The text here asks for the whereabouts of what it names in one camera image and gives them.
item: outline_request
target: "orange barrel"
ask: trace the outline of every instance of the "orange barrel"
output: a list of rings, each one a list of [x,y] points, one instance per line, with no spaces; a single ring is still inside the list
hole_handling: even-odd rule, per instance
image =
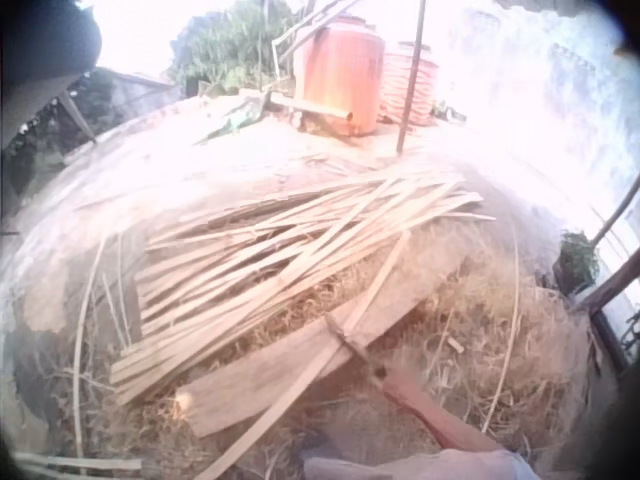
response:
[[[305,27],[298,38],[309,32]],[[376,128],[384,40],[363,19],[339,16],[294,53],[295,99],[350,112],[350,120],[325,116],[342,135]]]
[[[402,119],[412,58],[413,44],[407,43],[388,49],[384,54],[380,114],[395,123],[400,123]],[[418,126],[429,124],[435,100],[437,73],[438,66],[431,59],[431,50],[423,45],[420,52],[416,90],[409,115],[410,124]]]

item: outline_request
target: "orange water tank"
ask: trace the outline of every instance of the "orange water tank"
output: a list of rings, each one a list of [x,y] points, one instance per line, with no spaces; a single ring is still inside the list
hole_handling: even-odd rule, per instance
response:
[[[298,38],[308,33],[306,27]],[[294,54],[296,100],[351,112],[349,121],[325,117],[342,135],[376,128],[382,85],[384,41],[365,21],[338,17]]]

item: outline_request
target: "forearm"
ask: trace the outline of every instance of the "forearm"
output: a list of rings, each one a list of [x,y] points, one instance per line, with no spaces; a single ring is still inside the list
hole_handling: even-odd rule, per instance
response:
[[[503,447],[455,415],[447,412],[429,395],[412,396],[406,407],[433,434],[442,448],[453,448],[467,452],[491,452]]]

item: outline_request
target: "person's arm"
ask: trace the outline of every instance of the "person's arm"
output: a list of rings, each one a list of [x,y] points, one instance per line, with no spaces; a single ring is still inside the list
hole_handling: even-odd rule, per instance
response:
[[[423,392],[407,372],[397,368],[388,369],[382,391],[387,398],[407,408],[418,417],[442,448],[467,452],[491,452],[504,449],[496,441],[447,412],[431,395]]]

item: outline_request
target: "white cloth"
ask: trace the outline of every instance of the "white cloth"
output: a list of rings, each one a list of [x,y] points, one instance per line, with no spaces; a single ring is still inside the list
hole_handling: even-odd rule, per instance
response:
[[[307,480],[540,480],[520,455],[507,450],[486,453],[443,450],[377,467],[311,458],[305,461],[304,471]]]

